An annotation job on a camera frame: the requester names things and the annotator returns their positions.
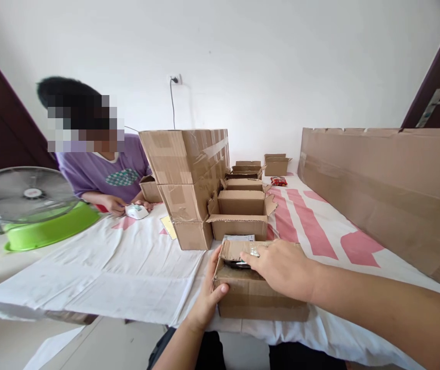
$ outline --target red package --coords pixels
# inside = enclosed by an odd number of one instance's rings
[[[283,176],[273,176],[270,179],[273,186],[287,186],[287,181]]]

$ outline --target cable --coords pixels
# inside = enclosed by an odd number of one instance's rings
[[[136,131],[137,133],[139,133],[138,130],[136,130],[136,129],[132,128],[132,127],[129,127],[129,126],[124,126],[124,127],[127,127],[127,128],[129,128],[129,129],[131,129],[131,130]]]
[[[175,130],[175,108],[174,108],[174,96],[172,95],[172,81],[175,83],[178,83],[179,80],[174,77],[170,79],[169,86],[170,86],[170,100],[172,100],[172,121],[174,122],[174,130]]]

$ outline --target black hair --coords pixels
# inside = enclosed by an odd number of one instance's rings
[[[81,81],[66,77],[47,77],[36,89],[42,105],[48,109],[55,107],[57,118],[70,118],[64,128],[76,130],[108,130],[108,117],[97,113],[102,109],[102,95]]]

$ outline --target white tablecloth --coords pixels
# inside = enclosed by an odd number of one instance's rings
[[[297,176],[274,188],[279,208],[270,233],[298,241],[325,264],[385,276],[440,292],[440,284],[358,231]],[[164,231],[164,205],[135,221],[108,216],[0,284],[0,318],[38,320],[81,312],[176,326],[189,312],[208,256],[181,251]],[[389,342],[311,307],[305,323],[215,317],[211,330],[241,332],[268,344],[297,341],[331,356],[367,365],[421,368]]]

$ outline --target door handle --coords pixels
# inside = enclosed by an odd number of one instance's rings
[[[419,119],[419,122],[415,125],[415,128],[424,127],[438,105],[440,105],[440,88],[436,89],[436,91],[432,95],[429,104],[424,110],[424,113],[422,113],[422,116]]]

